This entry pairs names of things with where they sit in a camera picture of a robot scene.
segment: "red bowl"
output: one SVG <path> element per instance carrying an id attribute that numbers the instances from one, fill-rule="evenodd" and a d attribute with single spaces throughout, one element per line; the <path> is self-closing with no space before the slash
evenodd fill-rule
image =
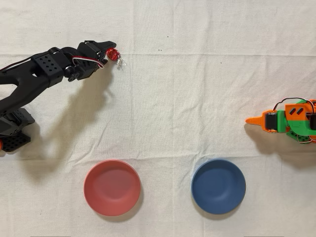
<path id="1" fill-rule="evenodd" d="M 140 191 L 140 179 L 133 167 L 113 159 L 96 164 L 83 185 L 89 206 L 105 216 L 128 212 L 136 204 Z"/>

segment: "black robotic arm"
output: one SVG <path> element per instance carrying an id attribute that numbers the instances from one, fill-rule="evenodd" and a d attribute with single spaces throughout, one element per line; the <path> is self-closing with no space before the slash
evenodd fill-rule
<path id="1" fill-rule="evenodd" d="M 0 148 L 12 152 L 30 142 L 22 128 L 34 123 L 32 116 L 21 107 L 27 105 L 47 88 L 61 82 L 90 77 L 107 63 L 108 49 L 116 44 L 88 40 L 77 49 L 51 48 L 0 70 L 0 84 L 14 84 L 13 93 L 0 100 Z"/>

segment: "mounting holes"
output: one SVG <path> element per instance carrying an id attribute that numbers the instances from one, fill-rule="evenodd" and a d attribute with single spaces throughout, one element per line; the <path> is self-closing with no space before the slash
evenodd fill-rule
<path id="1" fill-rule="evenodd" d="M 303 108 L 300 108 L 296 113 L 298 114 L 298 115 L 300 115 L 301 114 L 301 112 L 303 112 Z"/>
<path id="2" fill-rule="evenodd" d="M 296 111 L 296 108 L 293 108 L 293 109 L 290 111 L 290 115 L 294 114 L 295 111 Z"/>

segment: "red candy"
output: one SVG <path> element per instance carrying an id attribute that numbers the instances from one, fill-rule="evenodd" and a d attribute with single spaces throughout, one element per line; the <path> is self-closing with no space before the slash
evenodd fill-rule
<path id="1" fill-rule="evenodd" d="M 109 48 L 106 55 L 112 61 L 117 61 L 120 58 L 120 53 L 115 48 Z"/>

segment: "white wire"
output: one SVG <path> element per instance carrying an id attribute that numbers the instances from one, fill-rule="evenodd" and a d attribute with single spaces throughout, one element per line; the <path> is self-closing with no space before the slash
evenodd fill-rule
<path id="1" fill-rule="evenodd" d="M 296 138 L 297 138 L 297 141 L 298 141 L 300 144 L 303 144 L 303 143 L 310 143 L 310 142 L 313 141 L 313 140 L 311 139 L 311 137 L 310 137 L 310 141 L 307 141 L 307 142 L 300 142 L 300 140 L 298 140 L 298 135 L 296 136 Z"/>
<path id="2" fill-rule="evenodd" d="M 73 57 L 73 63 L 74 63 L 74 64 L 75 64 L 75 61 L 74 61 L 75 59 L 77 59 L 77 60 L 91 61 L 91 62 L 97 63 L 98 66 L 99 66 L 99 68 L 104 68 L 104 65 L 103 65 L 100 61 L 98 61 L 98 60 Z"/>
<path id="3" fill-rule="evenodd" d="M 25 63 L 25 62 L 28 62 L 28 61 L 30 61 L 30 59 L 25 60 L 25 61 L 23 61 L 23 62 L 20 62 L 20 63 L 18 63 L 18 64 L 14 64 L 14 65 L 12 65 L 12 66 L 9 67 L 9 68 L 4 69 L 4 71 L 7 71 L 7 70 L 9 70 L 9 69 L 11 69 L 11 68 L 15 68 L 15 67 L 17 67 L 17 66 L 19 66 L 19 65 L 21 65 L 21 64 L 23 64 L 23 63 Z"/>
<path id="4" fill-rule="evenodd" d="M 310 136 L 310 139 L 311 139 L 313 142 L 316 142 L 316 140 L 312 139 L 311 136 Z"/>

